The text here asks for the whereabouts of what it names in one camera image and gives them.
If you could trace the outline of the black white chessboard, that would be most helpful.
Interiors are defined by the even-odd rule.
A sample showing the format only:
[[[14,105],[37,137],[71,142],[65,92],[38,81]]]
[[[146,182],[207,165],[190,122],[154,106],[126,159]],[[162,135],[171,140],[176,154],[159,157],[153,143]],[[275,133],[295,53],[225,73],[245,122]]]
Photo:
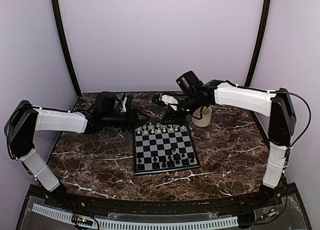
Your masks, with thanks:
[[[179,154],[180,164],[176,164],[175,154]],[[188,153],[194,154],[194,163],[190,162]],[[183,165],[183,160],[188,159],[189,164]],[[173,161],[174,166],[169,167],[168,162]],[[166,167],[162,167],[162,162],[166,162]],[[153,169],[153,163],[157,163],[158,168]],[[143,165],[142,170],[138,169],[138,164]],[[193,142],[188,125],[181,130],[180,125],[161,125],[159,123],[149,123],[141,126],[141,133],[133,132],[133,172],[135,176],[160,174],[173,171],[184,171],[197,169],[201,163]]]

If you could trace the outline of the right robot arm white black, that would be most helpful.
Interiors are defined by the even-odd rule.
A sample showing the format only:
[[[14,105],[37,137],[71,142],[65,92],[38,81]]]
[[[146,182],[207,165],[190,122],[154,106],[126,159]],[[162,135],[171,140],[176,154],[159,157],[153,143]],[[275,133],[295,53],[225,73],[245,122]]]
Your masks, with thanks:
[[[255,195],[255,203],[266,207],[275,198],[275,189],[286,169],[295,141],[292,140],[297,117],[291,100],[293,93],[279,90],[253,89],[233,84],[228,80],[211,80],[206,84],[198,81],[178,100],[174,95],[161,93],[155,101],[168,106],[162,118],[164,124],[184,125],[186,117],[197,109],[214,105],[231,106],[261,114],[269,119],[269,155],[262,191]]]

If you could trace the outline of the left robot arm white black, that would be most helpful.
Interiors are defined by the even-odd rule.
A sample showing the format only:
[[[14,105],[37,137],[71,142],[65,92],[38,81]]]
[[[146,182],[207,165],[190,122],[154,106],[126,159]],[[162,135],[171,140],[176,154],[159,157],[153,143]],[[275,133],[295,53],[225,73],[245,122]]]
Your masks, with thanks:
[[[49,168],[38,152],[36,144],[41,137],[57,137],[62,132],[90,135],[107,127],[132,131],[150,120],[150,116],[136,107],[125,111],[107,110],[92,106],[88,110],[60,110],[32,105],[22,100],[4,127],[10,158],[20,161],[31,177],[51,194],[51,200],[60,208],[67,208],[70,196],[61,180]]]

